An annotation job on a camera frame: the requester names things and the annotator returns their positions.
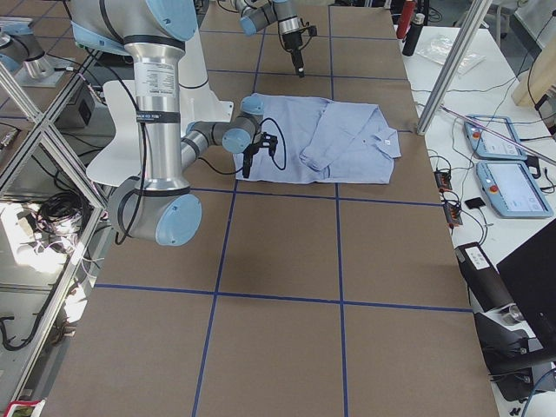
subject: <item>silver arm segment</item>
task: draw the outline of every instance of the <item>silver arm segment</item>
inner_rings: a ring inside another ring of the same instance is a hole
[[[54,68],[33,31],[21,23],[2,27],[2,31],[0,31],[0,63],[3,63],[10,72],[18,70],[23,64],[29,76],[36,80],[54,74]]]
[[[211,145],[241,153],[260,137],[262,105],[242,103],[230,123],[197,122],[181,138],[178,61],[197,30],[191,0],[73,0],[73,30],[86,47],[134,60],[142,169],[109,199],[112,226],[126,236],[178,246],[199,227],[202,209],[183,170]]]

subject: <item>white table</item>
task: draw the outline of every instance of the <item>white table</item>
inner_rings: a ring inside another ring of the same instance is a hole
[[[440,73],[439,64],[429,61],[425,57],[419,55],[417,51],[430,44],[431,40],[438,35],[454,40],[458,30],[457,28],[423,28],[416,53],[413,56],[404,56],[407,77],[412,84],[416,103],[425,104],[429,96],[427,92],[419,92],[416,90],[431,90]],[[474,52],[486,58],[476,67],[470,69],[465,75],[457,75],[450,89],[484,90],[500,85],[514,77],[506,59],[502,56],[495,41],[487,30],[481,29],[478,31],[468,52]],[[514,83],[507,83],[503,87],[491,89],[488,92],[462,93],[452,91],[446,94],[444,105],[462,115],[492,115],[501,104],[496,111],[496,116],[509,116],[513,122],[538,121],[533,124],[515,125],[516,131],[521,138],[548,136],[549,133],[546,126],[543,122],[539,121],[539,116],[534,109],[520,108],[513,103],[511,93],[517,85],[517,81]],[[422,106],[419,104],[417,104],[417,108],[418,110],[422,110]],[[464,155],[470,156],[473,150],[464,137],[461,120],[457,121],[455,125],[453,123],[453,116],[439,110],[430,129],[426,133],[427,147],[433,150],[431,155],[435,155],[435,151],[438,152],[438,155],[444,156],[449,160],[452,164],[452,168],[467,168],[469,166],[469,161],[453,150],[452,140],[455,148]],[[556,156],[556,143],[554,143],[552,138],[526,142],[525,145],[551,158]],[[433,158],[431,160],[433,168],[436,167],[437,160],[438,158]],[[446,168],[447,164],[439,160],[438,166],[439,168]],[[541,161],[541,170],[545,166],[548,167],[548,175],[555,181],[556,167],[546,165]],[[486,201],[487,199],[480,189],[480,183],[476,177],[475,169],[469,170],[467,178],[465,178],[465,170],[457,169],[452,172],[453,189],[460,199],[464,201],[469,198],[480,196]],[[544,177],[544,174],[543,177],[538,180],[538,184],[540,186],[550,185]],[[548,195],[546,199],[553,209],[556,208],[556,195]],[[480,213],[477,212],[478,210],[468,210],[465,207],[464,209],[467,212],[471,212],[481,223],[483,222]],[[494,265],[504,259],[521,243],[525,242],[553,219],[502,219],[494,212],[489,203],[487,203],[486,207],[482,208],[482,211],[486,217],[486,222],[492,224],[488,228],[488,236],[482,248]],[[480,226],[473,219],[466,215],[462,215],[462,220],[464,222],[463,226],[453,230],[452,241],[454,247],[464,243],[477,242],[481,236]],[[512,327],[512,330],[517,328],[525,328],[531,333],[527,325],[515,326]],[[507,413],[514,407],[521,407],[523,409],[523,404],[519,404],[517,401],[513,403],[505,401],[495,384],[493,384],[493,391],[499,407],[500,416],[507,416]],[[554,416],[554,410],[556,410],[556,393],[537,394],[527,410],[527,417]]]

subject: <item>plastic bag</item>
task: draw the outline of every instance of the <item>plastic bag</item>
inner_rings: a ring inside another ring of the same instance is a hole
[[[444,65],[448,54],[452,49],[453,41],[443,35],[438,35],[424,48],[417,51],[421,56],[440,65]],[[485,59],[485,56],[475,54],[473,52],[467,52],[467,55],[463,57],[460,67],[458,67],[458,73],[461,75],[466,74],[471,68],[480,63]]]

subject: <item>black cable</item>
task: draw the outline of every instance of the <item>black cable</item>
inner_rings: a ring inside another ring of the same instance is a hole
[[[450,163],[450,161],[448,161],[444,156],[438,155],[438,153],[436,155],[429,155],[428,159],[431,158],[436,158],[436,168],[434,169],[435,171],[448,171],[448,175],[451,176],[451,172],[452,172],[452,164]],[[448,168],[444,168],[444,169],[438,169],[438,160],[442,160],[444,162],[446,162],[448,164]]]
[[[44,172],[46,175],[48,175],[50,178],[54,179],[54,185],[56,185],[59,189],[61,189],[62,191],[69,191],[69,190],[71,190],[71,186],[70,186],[70,185],[68,185],[66,182],[60,180],[60,179],[57,177],[57,175],[52,174],[50,171],[48,171],[48,170],[44,167],[44,165],[42,165],[41,162],[40,162],[34,155],[31,155],[31,159],[32,159],[33,161],[36,162],[36,164],[39,166],[39,168],[42,169],[43,172]],[[60,187],[60,186],[57,184],[57,182],[60,182],[64,187],[66,187],[66,189]]]
[[[13,124],[4,123],[4,122],[0,122],[0,124],[3,125],[3,126],[8,126],[9,128],[16,129],[16,130],[19,131],[19,132],[23,132],[22,129],[18,128],[17,126],[14,126]]]
[[[100,151],[101,151],[101,149],[90,149],[90,150],[86,150],[85,152],[82,152],[81,154],[77,154],[77,156],[79,156],[81,158],[82,156],[86,156],[86,155],[93,154],[95,152],[100,152]]]
[[[64,136],[73,137],[76,141],[81,142],[81,143],[83,143],[83,144],[85,144],[85,145],[87,145],[87,146],[90,146],[91,148],[95,148],[95,149],[104,149],[103,146],[93,145],[92,143],[89,143],[89,142],[87,142],[87,141],[81,139],[80,137],[75,136],[75,135],[73,135],[73,134],[71,134],[71,133],[68,133],[68,132],[60,132],[60,133],[61,133],[62,135],[64,135]]]
[[[93,74],[93,72],[92,72],[90,69],[85,68],[85,66],[84,66],[82,63],[79,63],[78,61],[74,61],[73,59],[63,58],[63,57],[61,57],[61,56],[54,55],[54,54],[51,54],[51,53],[49,53],[49,52],[48,52],[46,55],[52,56],[52,57],[55,58],[55,59],[61,59],[61,60],[63,60],[63,61],[67,61],[67,62],[69,62],[69,63],[74,63],[75,65],[79,66],[80,69],[82,69],[83,71],[86,71],[86,72],[91,76],[91,78],[93,79],[93,81],[95,81],[95,83],[98,84],[99,87],[102,87],[102,86],[103,86],[103,85],[101,84],[101,82],[98,81],[98,78],[96,78],[95,74]]]
[[[54,297],[54,293],[56,292],[56,290],[58,288],[58,285],[60,284],[60,281],[62,280],[62,277],[63,277],[63,274],[60,274],[58,276],[55,284],[52,286],[52,289],[49,292],[48,297],[46,297],[46,300],[44,301],[43,306],[38,311],[38,313],[36,313],[35,321],[33,322],[33,328],[31,329],[29,335],[25,339],[22,339],[22,342],[20,344],[13,345],[11,343],[16,336],[8,337],[8,331],[7,331],[6,326],[4,324],[5,321],[12,321],[12,320],[15,319],[15,317],[13,315],[9,315],[9,316],[4,316],[4,317],[0,318],[0,333],[2,333],[2,345],[6,350],[8,350],[10,352],[16,352],[17,350],[21,350],[21,349],[25,348],[27,345],[29,345],[31,343],[31,341],[33,340],[33,338],[36,335],[36,331],[38,330],[39,324],[41,323],[41,319],[43,318],[44,313],[46,312],[46,309],[50,305],[50,302],[52,301],[52,298]]]
[[[467,213],[464,209],[461,210],[461,213],[463,213],[464,215],[468,215],[469,217],[471,217],[473,220],[475,220],[475,222],[479,225],[480,227],[480,239],[479,242],[484,242],[486,233],[485,233],[485,228],[483,228],[483,225],[480,224],[480,222],[477,220],[477,218],[469,213]]]
[[[543,171],[545,173],[546,180],[550,182],[550,187],[540,187],[540,190],[545,194],[554,194],[554,192],[556,191],[556,185],[554,184],[553,180],[548,177],[548,168],[545,167]]]
[[[140,124],[141,124],[142,145],[143,145],[141,185],[139,186],[139,196],[137,197],[137,204],[133,210],[133,215],[131,215],[131,219],[129,219],[128,226],[123,231],[123,238],[119,239],[120,234],[116,232],[116,238],[114,240],[114,243],[118,246],[122,245],[129,236],[129,231],[131,230],[131,227],[133,226],[133,223],[136,220],[137,213],[139,212],[139,206],[141,206],[141,199],[145,190],[145,173],[147,171],[147,128],[145,127],[145,123],[140,123]]]
[[[99,65],[101,65],[102,67],[104,67],[105,69],[107,69],[108,71],[110,71],[117,79],[117,81],[120,83],[120,85],[122,85],[124,91],[126,92],[126,94],[129,97],[129,100],[131,101],[131,103],[133,104],[133,107],[135,108],[135,110],[137,112],[139,112],[139,105],[137,104],[136,99],[133,97],[133,95],[131,94],[131,91],[129,91],[128,86],[125,85],[125,83],[123,82],[123,79],[119,76],[119,74],[117,72],[115,72],[112,68],[110,68],[108,65],[104,65],[103,63],[101,63],[98,59],[96,59],[96,57],[87,49],[85,48],[85,51],[87,52],[87,54],[93,58],[96,63],[98,63]],[[139,125],[141,126],[141,135],[142,135],[142,166],[141,166],[141,185],[139,186],[139,196],[137,197],[137,203],[136,206],[133,210],[133,215],[131,216],[131,219],[129,220],[128,226],[126,228],[124,228],[123,231],[123,237],[122,239],[119,238],[119,233],[116,233],[116,238],[115,238],[115,244],[116,245],[122,245],[125,240],[127,239],[127,237],[129,236],[129,231],[131,230],[133,223],[136,220],[137,217],[137,213],[139,212],[139,206],[141,206],[141,200],[144,194],[144,188],[145,188],[145,176],[147,175],[147,153],[149,152],[149,147],[147,145],[147,127],[145,125],[144,122],[140,122]]]
[[[435,9],[433,6],[429,6],[429,13],[428,13],[428,22],[429,23],[438,23],[442,21],[442,13],[439,10]]]
[[[106,70],[110,71],[116,77],[116,80],[122,85],[123,90],[128,95],[129,100],[131,100],[131,103],[133,104],[133,107],[135,108],[135,110],[140,111],[139,106],[137,105],[136,99],[133,97],[133,95],[131,94],[131,91],[129,91],[129,89],[128,89],[128,86],[125,85],[125,83],[123,82],[123,79],[119,76],[119,74],[117,72],[115,72],[113,68],[109,67],[108,65],[104,65],[104,63],[102,63],[99,59],[97,59],[96,56],[94,56],[89,51],[88,48],[85,48],[84,50],[85,50],[85,52],[87,52],[87,55],[89,55],[92,59],[94,59],[96,61],[97,64],[99,64],[101,67],[105,68]]]
[[[239,11],[237,10],[231,10],[222,6],[222,2],[226,3],[227,0],[216,0],[216,4],[218,4],[218,7],[220,7],[222,10],[226,10],[228,13],[239,13]]]
[[[215,166],[210,163],[209,161],[207,161],[205,158],[203,158],[202,156],[199,156],[197,159],[205,162],[214,172],[216,172],[216,174],[220,174],[220,175],[235,175],[238,172],[240,172],[242,170],[242,168],[239,168],[238,170],[234,171],[234,172],[223,172],[220,171],[218,168],[215,168]]]
[[[479,210],[480,215],[483,218],[484,224],[485,224],[485,236],[483,237],[482,241],[479,242],[479,245],[482,245],[484,242],[487,241],[487,236],[488,236],[488,223],[487,223],[487,219],[485,217],[485,213],[483,213],[483,210],[478,207],[477,208]]]
[[[62,4],[63,4],[63,7],[66,9],[66,13],[68,14],[69,19],[73,20],[73,17],[71,16],[70,8],[68,7],[67,1],[62,0]]]
[[[87,203],[75,191],[63,191],[54,194],[41,204],[40,209],[35,213],[36,226],[47,235],[67,236],[74,235],[81,230],[77,228],[77,223],[84,224],[85,207]],[[69,228],[66,233],[62,228]]]
[[[273,119],[272,117],[267,117],[266,119],[264,119],[261,122],[261,126],[265,123],[265,122],[272,122],[275,127],[278,129],[278,132],[280,133],[280,138],[281,138],[281,143],[283,145],[284,148],[284,166],[281,167],[276,163],[275,157],[272,156],[272,162],[273,164],[280,170],[280,171],[284,171],[286,170],[287,164],[288,164],[288,152],[286,151],[286,139],[284,139],[284,134],[282,133],[280,126],[278,126],[278,123],[276,122],[275,119]]]
[[[506,84],[515,81],[515,76],[507,80],[505,83],[494,85],[493,87],[489,87],[488,89],[449,89],[448,93],[487,93],[493,89],[498,89],[500,87],[504,87]],[[411,89],[415,93],[432,93],[433,91],[430,89]]]

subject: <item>black cylinder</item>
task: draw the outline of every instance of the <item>black cylinder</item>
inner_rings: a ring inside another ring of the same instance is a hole
[[[414,20],[411,22],[411,27],[406,35],[406,42],[403,46],[403,51],[401,52],[405,56],[411,56],[415,52],[415,47],[417,42],[419,42],[420,32],[423,29],[423,22],[425,16],[421,13],[415,15]]]

